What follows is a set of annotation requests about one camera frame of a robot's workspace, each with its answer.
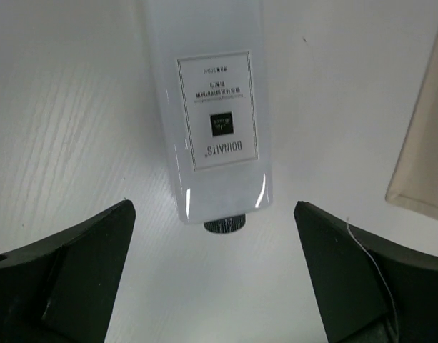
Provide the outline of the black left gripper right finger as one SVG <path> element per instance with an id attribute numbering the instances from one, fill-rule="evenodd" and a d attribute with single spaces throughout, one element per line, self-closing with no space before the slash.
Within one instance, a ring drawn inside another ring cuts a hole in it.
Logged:
<path id="1" fill-rule="evenodd" d="M 438 342 L 438 257 L 309 202 L 294 219 L 328 342 Z"/>

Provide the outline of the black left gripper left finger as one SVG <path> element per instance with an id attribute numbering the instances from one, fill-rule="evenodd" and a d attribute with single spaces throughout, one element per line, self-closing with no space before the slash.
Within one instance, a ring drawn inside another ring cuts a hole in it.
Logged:
<path id="1" fill-rule="evenodd" d="M 0 342 L 104 342 L 135 219 L 124 200 L 0 253 Z"/>

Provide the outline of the beige canvas tote bag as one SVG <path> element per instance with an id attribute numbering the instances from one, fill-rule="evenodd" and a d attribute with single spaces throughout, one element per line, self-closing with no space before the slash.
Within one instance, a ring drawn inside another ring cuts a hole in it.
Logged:
<path id="1" fill-rule="evenodd" d="M 385 199 L 438 220 L 438 34 Z"/>

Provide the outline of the white bottle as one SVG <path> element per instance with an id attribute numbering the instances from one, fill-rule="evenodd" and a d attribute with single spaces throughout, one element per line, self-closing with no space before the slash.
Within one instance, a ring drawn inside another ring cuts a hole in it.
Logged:
<path id="1" fill-rule="evenodd" d="M 180 220 L 240 230 L 273 199 L 261 1 L 145 1 Z"/>

